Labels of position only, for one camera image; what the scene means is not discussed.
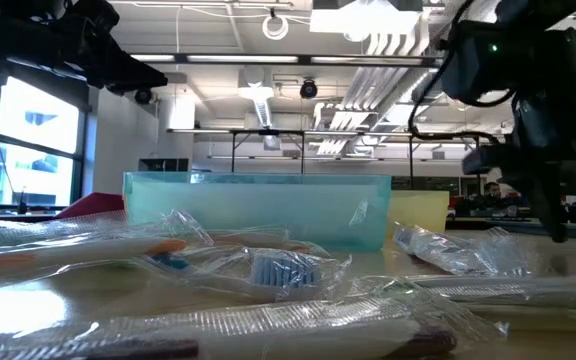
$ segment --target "security camera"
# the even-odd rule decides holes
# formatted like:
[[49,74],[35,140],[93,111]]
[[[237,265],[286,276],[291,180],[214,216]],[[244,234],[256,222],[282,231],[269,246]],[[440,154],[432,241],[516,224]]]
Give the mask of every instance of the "security camera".
[[304,84],[301,85],[301,90],[299,91],[302,99],[310,100],[317,96],[317,85],[315,85],[315,80],[306,79]]
[[150,105],[157,101],[157,95],[150,89],[140,89],[135,91],[135,101],[139,105]]

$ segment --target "desk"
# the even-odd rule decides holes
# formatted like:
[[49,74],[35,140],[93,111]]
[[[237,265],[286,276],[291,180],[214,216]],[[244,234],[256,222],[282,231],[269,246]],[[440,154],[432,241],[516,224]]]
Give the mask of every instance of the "desk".
[[[450,234],[473,237],[472,231]],[[517,235],[534,242],[542,260],[559,276],[576,276],[575,244],[554,244],[545,237]],[[345,258],[348,254],[335,254]],[[411,259],[394,244],[382,253],[353,254],[352,276],[438,275],[442,271]],[[48,326],[67,319],[146,316],[251,304],[249,299],[189,291],[170,280],[124,264],[73,270],[59,276],[0,288],[0,331]],[[576,313],[498,307],[476,309],[493,320],[509,322],[509,341],[456,359],[570,359],[576,357]]]

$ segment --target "teal plastic bin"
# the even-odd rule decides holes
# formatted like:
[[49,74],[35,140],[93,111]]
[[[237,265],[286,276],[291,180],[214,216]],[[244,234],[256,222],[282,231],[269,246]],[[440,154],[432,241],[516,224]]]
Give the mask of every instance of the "teal plastic bin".
[[328,250],[378,251],[390,177],[138,172],[126,173],[124,197],[137,222],[185,210],[208,231],[281,225]]

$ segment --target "yellow container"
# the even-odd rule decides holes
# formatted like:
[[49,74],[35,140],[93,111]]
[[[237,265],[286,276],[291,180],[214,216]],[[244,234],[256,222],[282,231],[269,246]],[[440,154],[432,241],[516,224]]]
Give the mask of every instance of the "yellow container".
[[417,225],[433,232],[444,232],[449,200],[447,191],[392,191],[385,247],[392,247],[395,222]]

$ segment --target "wooden table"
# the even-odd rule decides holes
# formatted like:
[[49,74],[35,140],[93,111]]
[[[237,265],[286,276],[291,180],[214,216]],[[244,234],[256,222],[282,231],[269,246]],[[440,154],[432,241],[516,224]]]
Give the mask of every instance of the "wooden table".
[[[479,232],[450,232],[481,236]],[[576,276],[576,247],[549,239],[518,235],[533,243],[551,275]],[[335,254],[345,258],[348,254]],[[411,259],[392,244],[382,253],[353,254],[352,276],[441,275],[441,270]],[[58,276],[0,288],[0,332],[48,326],[67,319],[146,316],[251,304],[245,298],[189,290],[159,275],[126,264],[82,268]],[[570,359],[576,357],[576,313],[503,308],[476,311],[493,321],[508,322],[506,343],[457,359]]]

